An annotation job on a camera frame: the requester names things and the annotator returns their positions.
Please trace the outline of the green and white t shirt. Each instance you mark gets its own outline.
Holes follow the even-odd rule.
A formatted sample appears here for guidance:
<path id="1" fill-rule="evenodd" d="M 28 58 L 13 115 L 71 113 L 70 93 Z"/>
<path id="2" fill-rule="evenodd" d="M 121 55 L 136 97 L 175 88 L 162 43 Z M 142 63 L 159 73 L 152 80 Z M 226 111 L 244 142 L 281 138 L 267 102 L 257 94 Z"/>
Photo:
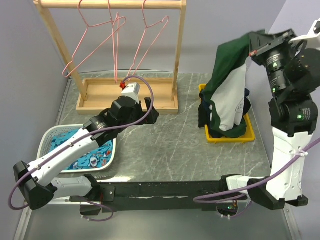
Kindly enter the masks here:
<path id="1" fill-rule="evenodd" d="M 208 127 L 214 138 L 238 138 L 246 132 L 241 110 L 245 98 L 246 60 L 250 53 L 252 32 L 257 31 L 250 31 L 217 48 L 211 79 L 203 91 L 205 102 L 212 106 L 212 119 Z"/>

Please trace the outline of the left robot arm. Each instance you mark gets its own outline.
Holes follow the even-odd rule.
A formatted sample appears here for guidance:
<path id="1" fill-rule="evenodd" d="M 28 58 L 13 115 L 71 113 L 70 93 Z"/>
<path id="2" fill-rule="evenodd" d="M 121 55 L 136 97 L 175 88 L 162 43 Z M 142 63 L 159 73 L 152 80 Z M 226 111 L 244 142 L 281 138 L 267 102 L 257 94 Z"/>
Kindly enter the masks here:
<path id="1" fill-rule="evenodd" d="M 27 206 L 37 210 L 51 200 L 65 196 L 96 200 L 100 186 L 89 174 L 66 183 L 53 183 L 53 180 L 70 164 L 115 139 L 124 129 L 155 124 L 160 114 L 154 108 L 154 97 L 146 97 L 144 101 L 147 111 L 142 110 L 140 101 L 120 96 L 110 108 L 92 117 L 73 137 L 47 155 L 30 163 L 16 163 L 13 167 L 15 187 L 22 193 Z"/>

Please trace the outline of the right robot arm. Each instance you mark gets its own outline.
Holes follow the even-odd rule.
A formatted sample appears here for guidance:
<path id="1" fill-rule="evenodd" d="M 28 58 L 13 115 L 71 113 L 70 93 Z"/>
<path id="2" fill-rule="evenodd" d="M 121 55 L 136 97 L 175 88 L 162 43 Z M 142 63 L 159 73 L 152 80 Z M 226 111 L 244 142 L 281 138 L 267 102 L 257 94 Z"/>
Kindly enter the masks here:
<path id="1" fill-rule="evenodd" d="M 271 176 L 224 175 L 219 195 L 228 200 L 236 193 L 246 194 L 269 210 L 285 204 L 303 207 L 309 202 L 302 190 L 307 156 L 303 149 L 318 121 L 311 94 L 320 85 L 320 51 L 291 29 L 277 34 L 253 32 L 249 37 L 249 55 L 265 67 L 272 92 L 268 104 L 274 142 Z"/>

